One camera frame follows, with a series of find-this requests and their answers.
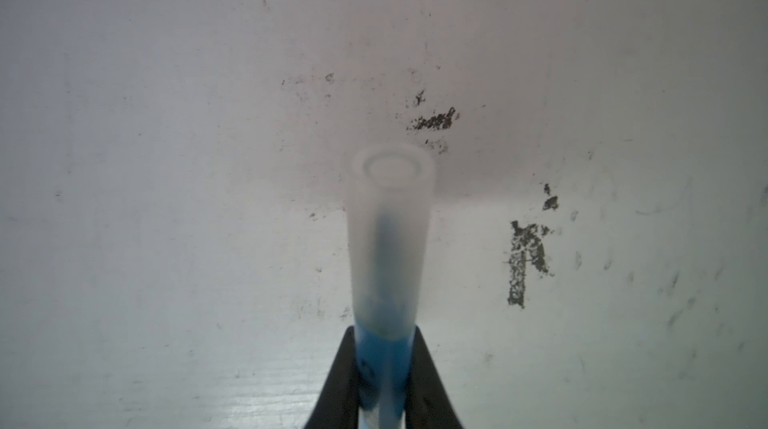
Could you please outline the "blue marker pen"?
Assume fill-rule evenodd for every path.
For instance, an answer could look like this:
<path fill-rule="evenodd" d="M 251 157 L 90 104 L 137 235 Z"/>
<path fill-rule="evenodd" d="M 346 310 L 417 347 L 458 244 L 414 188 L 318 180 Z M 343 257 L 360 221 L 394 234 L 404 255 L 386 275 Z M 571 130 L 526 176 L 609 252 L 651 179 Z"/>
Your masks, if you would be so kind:
<path fill-rule="evenodd" d="M 390 216 L 375 219 L 370 271 L 355 317 L 360 424 L 399 428 L 410 371 L 413 322 L 402 273 L 402 244 Z"/>

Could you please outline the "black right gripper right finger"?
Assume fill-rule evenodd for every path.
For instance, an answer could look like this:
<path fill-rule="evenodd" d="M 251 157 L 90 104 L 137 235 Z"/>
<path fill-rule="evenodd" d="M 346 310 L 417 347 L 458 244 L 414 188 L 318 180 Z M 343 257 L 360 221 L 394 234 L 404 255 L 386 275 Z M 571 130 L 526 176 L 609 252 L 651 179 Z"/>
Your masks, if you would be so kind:
<path fill-rule="evenodd" d="M 462 429 L 419 327 L 415 328 L 406 386 L 407 429 Z"/>

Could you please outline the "translucent pen cap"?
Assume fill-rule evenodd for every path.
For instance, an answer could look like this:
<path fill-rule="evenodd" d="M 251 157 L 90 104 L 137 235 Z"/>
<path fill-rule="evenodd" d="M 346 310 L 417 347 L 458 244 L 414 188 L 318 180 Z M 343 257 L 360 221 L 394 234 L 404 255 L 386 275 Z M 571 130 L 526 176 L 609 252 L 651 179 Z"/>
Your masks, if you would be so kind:
<path fill-rule="evenodd" d="M 436 182 L 426 150 L 376 144 L 351 157 L 344 208 L 355 321 L 389 340 L 413 331 Z"/>

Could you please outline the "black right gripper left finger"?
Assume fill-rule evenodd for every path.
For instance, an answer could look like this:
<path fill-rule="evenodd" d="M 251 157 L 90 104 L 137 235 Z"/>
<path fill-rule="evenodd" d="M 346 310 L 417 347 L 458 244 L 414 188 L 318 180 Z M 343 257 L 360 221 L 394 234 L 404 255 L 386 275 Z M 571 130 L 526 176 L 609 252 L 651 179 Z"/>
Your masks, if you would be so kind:
<path fill-rule="evenodd" d="M 357 429 L 359 425 L 359 373 L 354 327 L 342 337 L 318 400 L 305 429 Z"/>

